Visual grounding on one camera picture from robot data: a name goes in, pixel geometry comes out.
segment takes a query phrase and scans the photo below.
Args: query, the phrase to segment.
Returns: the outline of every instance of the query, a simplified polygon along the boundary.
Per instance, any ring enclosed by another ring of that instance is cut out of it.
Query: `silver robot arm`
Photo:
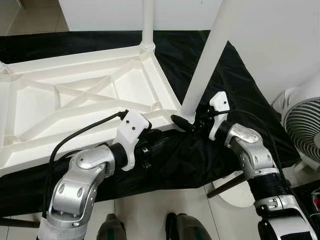
[[[215,95],[210,105],[217,112],[210,131],[211,140],[223,141],[238,157],[245,179],[255,199],[262,240],[317,240],[317,235],[300,208],[290,187],[281,178],[273,157],[261,135],[238,123],[229,124],[229,104],[224,92]]]
[[[140,113],[129,111],[120,124],[113,144],[75,154],[67,173],[55,185],[47,217],[42,218],[39,240],[83,240],[97,195],[97,188],[115,169],[135,166],[135,146],[151,128]]]

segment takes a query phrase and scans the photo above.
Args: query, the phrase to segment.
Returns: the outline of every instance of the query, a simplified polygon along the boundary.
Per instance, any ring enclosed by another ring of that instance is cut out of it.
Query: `cable connector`
[[[125,111],[120,111],[118,112],[118,116],[121,119],[121,121],[126,117],[127,113],[129,112],[128,109],[126,109]]]

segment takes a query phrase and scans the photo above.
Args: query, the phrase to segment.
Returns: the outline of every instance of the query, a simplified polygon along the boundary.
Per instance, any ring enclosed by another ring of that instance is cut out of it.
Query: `black cloth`
[[[175,95],[182,103],[196,69],[208,31],[155,31],[155,55]],[[0,61],[10,64],[48,57],[92,52],[138,45],[140,31],[61,32],[0,37]],[[206,111],[209,99],[226,91],[231,108],[256,115],[269,128],[276,142],[282,167],[294,164],[299,155],[282,128],[236,49],[227,43],[197,109]],[[233,114],[234,121],[257,130],[273,157],[271,141],[254,119]],[[159,146],[150,158],[148,171],[139,164],[131,171],[116,170],[98,188],[97,201],[121,198],[158,189],[197,188],[239,170],[236,156],[221,142],[212,142],[186,132],[154,132]],[[68,160],[55,169],[55,181],[67,171]],[[46,165],[0,178],[0,216],[41,211]]]

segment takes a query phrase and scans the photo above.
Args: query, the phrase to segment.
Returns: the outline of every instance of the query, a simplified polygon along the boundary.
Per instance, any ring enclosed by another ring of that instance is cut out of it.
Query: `floor tile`
[[[60,12],[58,6],[21,9],[8,35],[54,32]]]
[[[0,226],[0,240],[6,240],[8,234],[8,226]]]
[[[62,13],[62,11],[60,13],[59,20],[58,20],[58,23],[56,25],[55,31],[56,32],[67,32],[67,31],[69,31],[65,16]]]
[[[207,192],[213,189],[211,183],[204,187]],[[209,203],[220,240],[260,239],[258,222],[261,218],[253,206],[236,207],[226,203],[220,196],[210,198]]]
[[[25,215],[12,216],[12,219],[26,220],[26,221],[39,221],[41,220],[41,212]],[[37,237],[38,228],[29,227],[9,227],[7,240],[35,240]]]
[[[95,240],[100,226],[106,220],[108,214],[115,212],[115,201],[100,201],[93,206],[90,221],[84,240]]]
[[[197,218],[212,240],[219,239],[203,187],[159,190],[116,199],[115,212],[125,225],[128,240],[165,240],[166,216],[170,212]]]

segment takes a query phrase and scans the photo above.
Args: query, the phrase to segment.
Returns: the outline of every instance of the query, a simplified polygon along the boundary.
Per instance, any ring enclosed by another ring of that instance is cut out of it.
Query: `electric fan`
[[[300,87],[285,90],[272,105],[303,162],[320,173],[320,73]]]

